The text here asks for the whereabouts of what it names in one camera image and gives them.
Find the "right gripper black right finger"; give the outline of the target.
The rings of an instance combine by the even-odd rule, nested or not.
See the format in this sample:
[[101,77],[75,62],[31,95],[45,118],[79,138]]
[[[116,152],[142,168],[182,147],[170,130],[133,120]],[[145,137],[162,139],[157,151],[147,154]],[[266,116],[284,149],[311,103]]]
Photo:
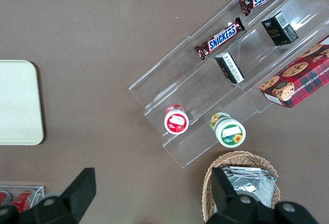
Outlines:
[[251,196],[237,194],[219,167],[212,169],[211,183],[218,212],[206,223],[317,223],[314,216],[298,203],[281,201],[271,209]]

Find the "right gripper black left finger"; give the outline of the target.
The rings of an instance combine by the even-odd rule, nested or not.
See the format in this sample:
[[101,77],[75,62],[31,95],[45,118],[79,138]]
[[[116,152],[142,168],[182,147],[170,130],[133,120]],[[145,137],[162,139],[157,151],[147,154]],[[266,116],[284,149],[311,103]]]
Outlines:
[[79,223],[95,195],[95,169],[87,167],[60,196],[47,197],[23,212],[1,206],[1,223]]

